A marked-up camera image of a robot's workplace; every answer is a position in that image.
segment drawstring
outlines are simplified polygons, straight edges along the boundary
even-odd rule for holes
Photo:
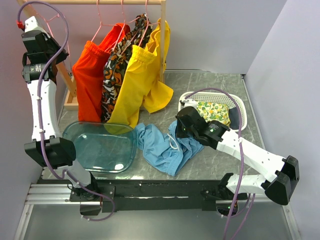
[[[180,152],[180,148],[179,148],[179,145],[178,145],[177,141],[169,133],[167,133],[167,135],[169,136],[170,147],[173,148],[173,149],[178,149],[178,152]],[[176,147],[172,146],[170,139],[172,139],[174,141]]]

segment white wall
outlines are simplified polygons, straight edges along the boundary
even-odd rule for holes
[[[17,28],[18,4],[0,1],[0,233],[2,240],[13,239],[31,182],[41,168],[24,151],[31,141],[32,107],[27,85],[21,75],[22,55],[26,51]],[[58,84],[57,109],[60,110],[65,86]]]
[[[320,1],[288,0],[245,81],[266,148],[299,160],[291,198],[302,238],[319,239]]]
[[[216,73],[247,73],[286,0],[167,0],[166,18],[171,28],[168,69],[199,69]],[[75,63],[86,41],[99,26],[94,5],[57,5],[70,26],[71,58]],[[41,13],[52,11],[37,7]],[[102,5],[105,24],[123,22],[121,6]],[[144,6],[125,5],[128,21],[145,12]],[[151,22],[160,17],[159,6],[149,6]],[[62,41],[64,28],[54,20],[53,30]],[[110,30],[101,30],[98,44]]]

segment purple tube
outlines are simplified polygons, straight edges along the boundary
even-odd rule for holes
[[[250,201],[250,197],[251,197],[251,193],[249,193],[248,199],[246,200],[243,208],[242,208],[240,211],[238,211],[235,215],[231,216],[232,219],[235,218],[235,217],[238,217],[240,214],[242,214],[242,212],[243,212],[243,211],[246,209],[246,207],[248,206],[248,203],[249,203],[249,201]]]
[[[248,215],[249,215],[249,212],[250,212],[252,206],[254,205],[255,198],[256,198],[256,194],[254,193],[254,194],[252,195],[252,200],[251,200],[251,203],[250,203],[250,206],[249,206],[248,211],[246,212],[246,214],[245,214],[245,216],[244,216],[241,224],[239,225],[238,229],[237,229],[237,230],[235,231],[235,233],[233,234],[232,238],[230,238],[230,240],[233,240],[233,239],[236,237],[236,235],[238,234],[238,232],[240,231],[240,229],[241,229],[241,228],[243,227],[243,225],[245,224],[245,221],[247,220],[247,217],[248,217]]]
[[[200,89],[200,90],[197,90],[197,91],[194,91],[193,93],[190,93],[189,95],[187,95],[185,97],[185,99],[191,97],[192,95],[198,93],[198,92],[201,92],[201,91],[206,91],[206,90],[215,90],[215,91],[218,91],[218,92],[221,92],[225,95],[227,95],[229,97],[229,99],[234,103],[237,111],[238,111],[238,115],[239,115],[239,131],[238,131],[238,137],[240,138],[241,137],[241,128],[242,128],[242,117],[241,117],[241,111],[240,111],[240,108],[236,102],[236,100],[234,100],[234,98],[229,94],[227,93],[226,91],[222,90],[222,89],[219,89],[219,88],[215,88],[215,87],[207,87],[207,88],[203,88],[203,89]],[[236,204],[236,201],[237,201],[237,197],[238,197],[238,193],[239,193],[239,189],[240,189],[240,186],[241,186],[241,181],[242,181],[242,177],[244,175],[244,168],[245,168],[245,160],[244,160],[244,150],[243,150],[243,147],[242,147],[242,143],[240,142],[239,143],[239,148],[240,148],[240,157],[241,157],[241,167],[240,167],[240,173],[239,173],[239,180],[238,180],[238,183],[236,185],[236,188],[235,188],[235,192],[234,192],[234,196],[233,196],[233,199],[232,199],[232,203],[231,203],[231,207],[230,207],[230,210],[229,210],[229,213],[228,213],[228,216],[227,216],[227,219],[226,219],[226,224],[225,224],[225,227],[224,227],[224,232],[223,232],[223,240],[226,240],[227,238],[227,231],[228,231],[228,228],[229,228],[229,225],[230,225],[230,220],[232,218],[232,212],[235,208],[235,204]]]
[[[39,97],[39,100],[38,100],[38,118],[39,118],[39,128],[40,129],[44,129],[44,123],[43,123],[43,118],[42,118],[42,106],[41,106],[41,86],[42,86],[44,75],[45,75],[48,67],[54,61],[54,59],[64,50],[65,46],[67,45],[68,38],[69,38],[69,26],[68,26],[68,23],[67,23],[67,20],[66,20],[65,16],[62,14],[62,12],[59,11],[59,9],[57,9],[55,6],[50,5],[49,3],[46,3],[46,2],[43,2],[43,1],[29,1],[29,2],[26,2],[25,4],[23,4],[20,7],[19,11],[18,11],[18,15],[17,15],[17,20],[18,21],[20,21],[20,15],[21,15],[22,10],[25,8],[25,6],[27,6],[29,4],[43,4],[43,5],[46,5],[46,6],[50,7],[50,8],[52,8],[53,10],[55,10],[60,15],[60,17],[62,18],[62,20],[63,20],[63,22],[65,24],[65,31],[66,31],[66,35],[65,35],[63,44],[61,45],[60,49],[45,64],[45,66],[44,66],[44,68],[43,68],[43,70],[42,70],[42,72],[41,72],[41,74],[39,76],[39,82],[38,82],[38,86],[37,86],[37,95]],[[51,166],[51,164],[50,164],[50,162],[48,160],[47,154],[46,154],[46,150],[45,150],[45,134],[44,134],[44,132],[41,132],[40,136],[41,136],[41,152],[42,152],[42,155],[43,155],[43,158],[44,158],[44,162],[45,162],[46,166],[49,168],[50,172],[59,180],[64,179],[65,178],[65,173],[66,173],[74,182],[78,183],[79,181],[70,172],[68,172],[67,170],[62,171],[62,176],[59,176],[55,172],[55,170],[52,168],[52,166]],[[88,218],[87,216],[83,216],[85,219],[87,219],[89,221],[98,222],[98,221],[103,221],[103,220],[108,219],[109,217],[111,217],[111,215],[116,210],[116,204],[110,197],[87,189],[85,186],[83,186],[81,184],[81,182],[79,182],[78,185],[81,188],[83,188],[85,191],[87,191],[88,193],[91,193],[91,194],[100,196],[102,198],[108,199],[113,205],[112,211],[108,216],[100,218],[100,219],[92,219],[92,218]]]

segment gray floor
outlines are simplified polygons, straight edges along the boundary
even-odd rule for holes
[[[231,220],[227,239],[244,215]],[[87,222],[77,205],[36,205],[24,240],[221,240],[225,224],[216,212],[199,209],[120,211],[105,221]],[[235,239],[291,240],[282,206],[255,202]]]
[[[156,113],[148,113],[145,109],[140,111],[139,122],[155,124],[163,133],[168,132],[169,125],[175,121],[178,112],[180,96],[189,91],[215,87],[234,94],[242,99],[247,113],[247,126],[242,131],[242,136],[248,141],[261,147],[257,125],[253,117],[244,81],[240,74],[217,74],[202,72],[168,72],[165,73],[165,83],[174,90],[170,103]],[[59,123],[60,131],[78,120],[77,111],[63,110]],[[205,147],[194,158],[190,159],[180,170],[177,176],[172,177],[160,172],[146,162],[142,151],[137,149],[131,167],[122,173],[93,173],[98,179],[147,179],[147,180],[219,180],[226,173],[239,173],[240,161],[234,157]],[[245,166],[245,175],[254,175],[257,172]],[[55,179],[50,171],[45,170],[44,179]]]

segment marble tabletop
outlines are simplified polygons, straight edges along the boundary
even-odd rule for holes
[[[246,108],[247,126],[242,131],[242,137],[261,147],[259,130],[254,119],[253,110],[248,101],[245,83],[240,74],[218,74],[209,72],[166,72],[165,83],[174,90],[170,103],[156,113],[148,113],[145,109],[140,111],[139,122],[155,124],[163,133],[168,132],[169,125],[175,121],[178,112],[180,96],[189,91],[203,88],[219,88],[242,99]],[[59,128],[63,132],[66,126],[78,120],[77,111],[63,110]],[[130,168],[122,173],[97,173],[97,179],[131,179],[131,180],[220,180],[226,173],[239,173],[240,161],[236,158],[208,146],[189,159],[184,167],[173,177],[152,167],[143,157],[141,150],[137,149]],[[258,174],[249,166],[244,168],[245,175]],[[44,169],[43,179],[55,179]]]

